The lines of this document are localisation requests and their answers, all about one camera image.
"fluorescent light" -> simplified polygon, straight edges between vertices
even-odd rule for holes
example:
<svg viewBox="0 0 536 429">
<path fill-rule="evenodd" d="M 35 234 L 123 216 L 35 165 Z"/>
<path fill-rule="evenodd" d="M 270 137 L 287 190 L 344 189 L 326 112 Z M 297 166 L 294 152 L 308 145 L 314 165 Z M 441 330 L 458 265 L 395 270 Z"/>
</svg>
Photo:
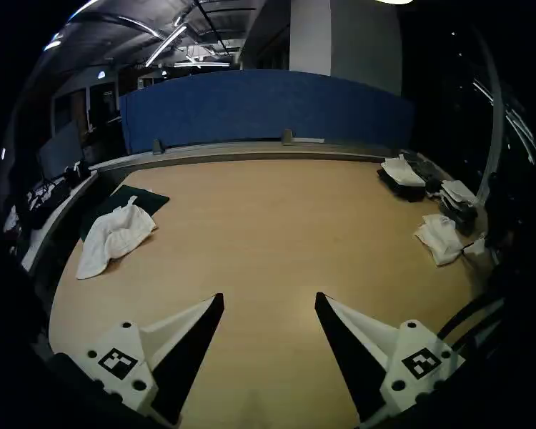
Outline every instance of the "fluorescent light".
<svg viewBox="0 0 536 429">
<path fill-rule="evenodd" d="M 155 30 L 153 30 L 151 27 L 149 27 L 149 26 L 143 24 L 142 22 L 137 21 L 136 19 L 127 18 L 126 16 L 121 16 L 121 15 L 118 15 L 117 17 L 118 17 L 118 18 L 121 18 L 121 19 L 123 19 L 123 20 L 125 20 L 125 21 L 131 22 L 131 23 L 133 23 L 133 24 L 135 24 L 135 25 L 138 25 L 138 26 L 140 26 L 140 27 L 146 29 L 146 30 L 147 30 L 149 33 L 151 33 L 153 36 L 158 37 L 159 39 L 161 38 L 160 35 L 159 35 L 159 33 L 157 33 L 157 32 L 156 32 Z"/>
<path fill-rule="evenodd" d="M 389 4 L 407 4 L 411 3 L 413 0 L 377 0 L 381 3 L 389 3 Z"/>
<path fill-rule="evenodd" d="M 158 56 L 159 54 L 161 54 L 161 52 L 163 52 L 163 50 L 169 46 L 171 44 L 171 42 L 173 40 L 175 40 L 184 30 L 187 29 L 187 26 L 182 26 L 182 27 L 179 27 L 178 29 L 176 29 L 175 31 L 173 31 L 173 33 L 167 37 L 163 43 L 161 43 L 159 45 L 159 47 L 157 48 L 157 50 L 155 52 L 153 52 L 153 54 L 149 57 L 149 59 L 147 60 L 147 62 L 145 63 L 145 67 L 148 67 Z"/>
<path fill-rule="evenodd" d="M 191 62 L 191 63 L 195 63 L 197 64 L 197 62 L 194 60 L 194 58 L 191 58 L 190 56 L 188 55 L 185 55 L 185 57 Z"/>
<path fill-rule="evenodd" d="M 52 43 L 46 45 L 46 47 L 44 48 L 44 51 L 47 51 L 48 49 L 51 49 L 51 48 L 55 48 L 56 46 L 59 46 L 59 45 L 61 45 L 61 41 L 54 40 Z"/>
<path fill-rule="evenodd" d="M 79 12 L 87 9 L 88 7 L 90 7 L 93 3 L 97 3 L 99 0 L 89 0 L 87 3 L 85 3 L 85 5 L 83 5 L 82 7 L 80 7 L 79 9 L 77 9 L 73 15 L 71 15 L 68 19 L 68 21 L 71 21 L 71 19 L 76 16 Z"/>
<path fill-rule="evenodd" d="M 189 62 L 189 63 L 175 63 L 174 68 L 179 67 L 195 67 L 195 66 L 207 66 L 207 67 L 228 67 L 230 63 L 207 63 L 207 62 Z"/>
</svg>

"white pillar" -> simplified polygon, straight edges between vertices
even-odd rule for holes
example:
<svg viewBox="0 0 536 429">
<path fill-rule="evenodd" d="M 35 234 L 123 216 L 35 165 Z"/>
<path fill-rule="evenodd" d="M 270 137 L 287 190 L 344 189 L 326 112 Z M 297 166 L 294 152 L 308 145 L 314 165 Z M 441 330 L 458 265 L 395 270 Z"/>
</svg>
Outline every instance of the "white pillar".
<svg viewBox="0 0 536 429">
<path fill-rule="evenodd" d="M 332 73 L 401 94 L 402 46 L 397 6 L 377 0 L 330 0 Z"/>
<path fill-rule="evenodd" d="M 401 94 L 396 6 L 376 0 L 292 0 L 289 69 Z"/>
<path fill-rule="evenodd" d="M 330 75 L 332 17 L 330 0 L 292 0 L 289 69 Z"/>
</svg>

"dark green cloth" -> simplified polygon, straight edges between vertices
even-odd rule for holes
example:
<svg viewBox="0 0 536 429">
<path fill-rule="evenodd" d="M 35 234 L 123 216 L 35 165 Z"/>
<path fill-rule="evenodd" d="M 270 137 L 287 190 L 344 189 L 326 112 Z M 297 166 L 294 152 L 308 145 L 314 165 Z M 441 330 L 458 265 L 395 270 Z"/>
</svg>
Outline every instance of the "dark green cloth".
<svg viewBox="0 0 536 429">
<path fill-rule="evenodd" d="M 119 206 L 125 207 L 129 202 L 129 198 L 131 198 L 133 195 L 137 196 L 137 199 L 133 204 L 141 207 L 149 214 L 149 216 L 152 216 L 158 209 L 163 207 L 164 204 L 170 200 L 169 197 L 154 194 L 153 192 L 146 191 L 145 189 L 130 187 L 124 184 L 99 206 L 84 214 L 81 219 L 81 227 L 79 228 L 79 235 L 81 239 L 85 241 L 87 233 L 94 224 L 95 219 L 106 215 L 107 213 L 113 212 Z"/>
</svg>

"computer monitor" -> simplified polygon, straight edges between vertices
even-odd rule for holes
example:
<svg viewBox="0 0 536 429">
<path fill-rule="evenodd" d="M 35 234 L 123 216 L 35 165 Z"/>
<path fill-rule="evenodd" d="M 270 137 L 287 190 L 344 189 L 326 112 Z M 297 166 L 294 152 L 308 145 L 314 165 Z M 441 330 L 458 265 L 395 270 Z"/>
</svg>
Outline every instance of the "computer monitor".
<svg viewBox="0 0 536 429">
<path fill-rule="evenodd" d="M 52 180 L 84 157 L 75 121 L 69 122 L 38 151 L 44 177 Z"/>
</svg>

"wooden table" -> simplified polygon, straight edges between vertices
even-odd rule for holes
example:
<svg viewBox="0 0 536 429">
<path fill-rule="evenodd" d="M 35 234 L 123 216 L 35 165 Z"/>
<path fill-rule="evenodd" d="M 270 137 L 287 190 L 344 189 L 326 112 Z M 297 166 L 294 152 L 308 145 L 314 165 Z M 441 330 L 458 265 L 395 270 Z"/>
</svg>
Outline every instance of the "wooden table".
<svg viewBox="0 0 536 429">
<path fill-rule="evenodd" d="M 171 200 L 158 229 L 51 311 L 54 352 L 81 352 L 121 320 L 149 324 L 224 293 L 226 310 L 183 408 L 185 428 L 353 428 L 316 292 L 383 322 L 436 331 L 479 291 L 462 260 L 436 267 L 413 232 L 437 206 L 393 197 L 378 164 L 268 160 L 139 170 L 124 184 Z"/>
</svg>

